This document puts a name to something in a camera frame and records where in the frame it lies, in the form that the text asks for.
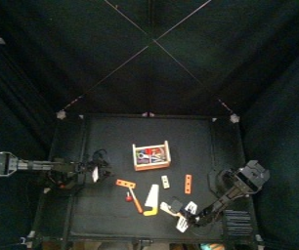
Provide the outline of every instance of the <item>wooden box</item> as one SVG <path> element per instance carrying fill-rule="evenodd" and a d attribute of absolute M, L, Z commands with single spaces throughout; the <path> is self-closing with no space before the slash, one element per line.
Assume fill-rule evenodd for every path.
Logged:
<path fill-rule="evenodd" d="M 170 164 L 168 141 L 162 145 L 140 146 L 133 145 L 134 170 L 142 171 L 156 168 L 166 168 Z"/>

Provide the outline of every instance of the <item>black fabric wall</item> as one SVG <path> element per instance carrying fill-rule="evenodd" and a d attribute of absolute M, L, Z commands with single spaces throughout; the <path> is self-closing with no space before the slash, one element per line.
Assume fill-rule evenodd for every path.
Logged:
<path fill-rule="evenodd" d="M 0 0 L 0 36 L 54 111 L 228 115 L 299 54 L 299 1 Z"/>
<path fill-rule="evenodd" d="M 256 199 L 262 233 L 299 249 L 299 58 L 242 118 L 248 156 L 270 170 Z"/>
<path fill-rule="evenodd" d="M 53 130 L 54 113 L 0 48 L 0 151 L 45 159 Z M 30 175 L 0 180 L 0 245 L 27 235 L 37 191 Z"/>

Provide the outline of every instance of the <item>orange block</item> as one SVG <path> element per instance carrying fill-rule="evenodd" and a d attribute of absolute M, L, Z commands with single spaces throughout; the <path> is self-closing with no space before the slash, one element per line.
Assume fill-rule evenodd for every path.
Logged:
<path fill-rule="evenodd" d="M 186 194 L 192 193 L 192 180 L 193 180 L 193 176 L 185 175 L 185 193 Z"/>
<path fill-rule="evenodd" d="M 120 179 L 116 181 L 116 185 L 125 187 L 125 188 L 134 188 L 136 187 L 136 183 L 132 183 L 132 182 L 128 182 L 128 181 L 124 181 Z"/>

